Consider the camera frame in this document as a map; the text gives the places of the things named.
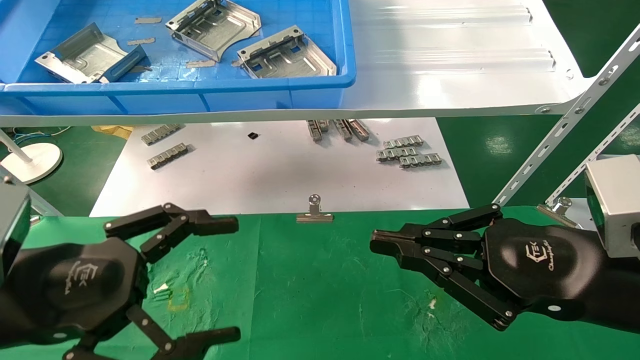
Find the green floor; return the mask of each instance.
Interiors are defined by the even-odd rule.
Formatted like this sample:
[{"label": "green floor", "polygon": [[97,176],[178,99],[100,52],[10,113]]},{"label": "green floor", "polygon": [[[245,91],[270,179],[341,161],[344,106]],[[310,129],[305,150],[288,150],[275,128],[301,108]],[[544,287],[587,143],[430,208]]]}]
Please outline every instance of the green floor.
[{"label": "green floor", "polygon": [[[640,1],[545,0],[585,76],[594,76],[638,23]],[[637,60],[585,116],[509,203],[544,201],[640,101]],[[558,121],[557,115],[438,119],[471,206],[490,202]],[[88,215],[124,146],[124,140],[74,127],[56,138],[65,161],[33,188],[66,215]],[[606,150],[640,154],[640,122]],[[567,189],[582,195],[582,179]]]}]

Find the white metal shelf bracket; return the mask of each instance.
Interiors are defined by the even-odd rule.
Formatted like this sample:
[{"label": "white metal shelf bracket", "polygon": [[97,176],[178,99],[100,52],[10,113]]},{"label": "white metal shelf bracket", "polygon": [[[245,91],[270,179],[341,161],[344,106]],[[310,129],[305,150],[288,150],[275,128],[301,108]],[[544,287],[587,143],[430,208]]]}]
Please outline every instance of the white metal shelf bracket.
[{"label": "white metal shelf bracket", "polygon": [[638,55],[640,55],[640,24],[631,32],[597,77],[593,78],[591,86],[578,98],[569,112],[555,124],[544,140],[533,150],[527,161],[493,200],[494,203],[505,205],[514,196]]},{"label": "white metal shelf bracket", "polygon": [[636,107],[631,110],[631,112],[627,116],[625,116],[625,118],[622,119],[622,121],[618,125],[616,125],[616,127],[607,135],[607,137],[604,138],[604,140],[602,140],[602,142],[599,143],[595,149],[593,149],[591,154],[589,154],[589,156],[582,160],[582,163],[580,163],[580,165],[575,168],[575,170],[562,182],[562,184],[558,186],[558,188],[551,194],[551,196],[546,199],[545,204],[552,204],[553,201],[558,196],[560,196],[564,189],[566,189],[566,187],[569,186],[569,184],[571,184],[573,180],[575,180],[575,178],[584,171],[584,169],[587,167],[587,163],[595,161],[598,158],[598,155],[600,155],[600,153],[607,148],[607,145],[609,145],[616,137],[618,137],[618,135],[620,135],[620,133],[622,133],[622,131],[627,126],[629,126],[629,124],[631,124],[635,119],[638,118],[640,118],[640,104],[636,105]]}]

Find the white table surface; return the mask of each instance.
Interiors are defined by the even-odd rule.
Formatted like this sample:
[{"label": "white table surface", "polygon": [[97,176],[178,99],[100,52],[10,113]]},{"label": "white table surface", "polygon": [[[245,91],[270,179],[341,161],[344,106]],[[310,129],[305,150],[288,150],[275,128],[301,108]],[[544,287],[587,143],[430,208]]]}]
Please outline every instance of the white table surface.
[{"label": "white table surface", "polygon": [[[314,143],[305,121],[189,124],[146,146],[140,137],[157,126],[137,127],[127,141],[92,217],[122,216],[164,202],[211,214],[301,213],[318,193],[323,211],[467,208],[444,139],[434,118],[363,120],[371,139],[346,143],[331,125]],[[260,136],[251,140],[247,134]],[[382,141],[421,135],[424,154],[438,167],[404,170],[378,163]],[[192,153],[151,170],[147,160],[178,143]]]}]

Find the white stand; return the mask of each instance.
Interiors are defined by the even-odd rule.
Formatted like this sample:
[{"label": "white stand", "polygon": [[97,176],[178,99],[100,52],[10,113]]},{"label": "white stand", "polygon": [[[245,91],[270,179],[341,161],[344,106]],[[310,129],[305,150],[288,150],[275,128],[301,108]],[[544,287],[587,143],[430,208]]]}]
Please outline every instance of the white stand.
[{"label": "white stand", "polygon": [[62,161],[62,151],[52,143],[34,143],[20,148],[2,131],[0,142],[13,151],[0,165],[25,184],[49,175]]}]

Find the white lamp base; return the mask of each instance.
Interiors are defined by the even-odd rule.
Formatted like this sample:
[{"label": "white lamp base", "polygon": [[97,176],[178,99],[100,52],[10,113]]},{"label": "white lamp base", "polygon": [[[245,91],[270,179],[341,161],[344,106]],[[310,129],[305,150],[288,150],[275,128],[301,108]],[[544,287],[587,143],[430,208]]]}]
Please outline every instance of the white lamp base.
[{"label": "white lamp base", "polygon": [[62,150],[52,143],[34,143],[22,148],[33,161],[25,163],[16,154],[9,154],[0,165],[25,184],[51,174],[62,161]]}]

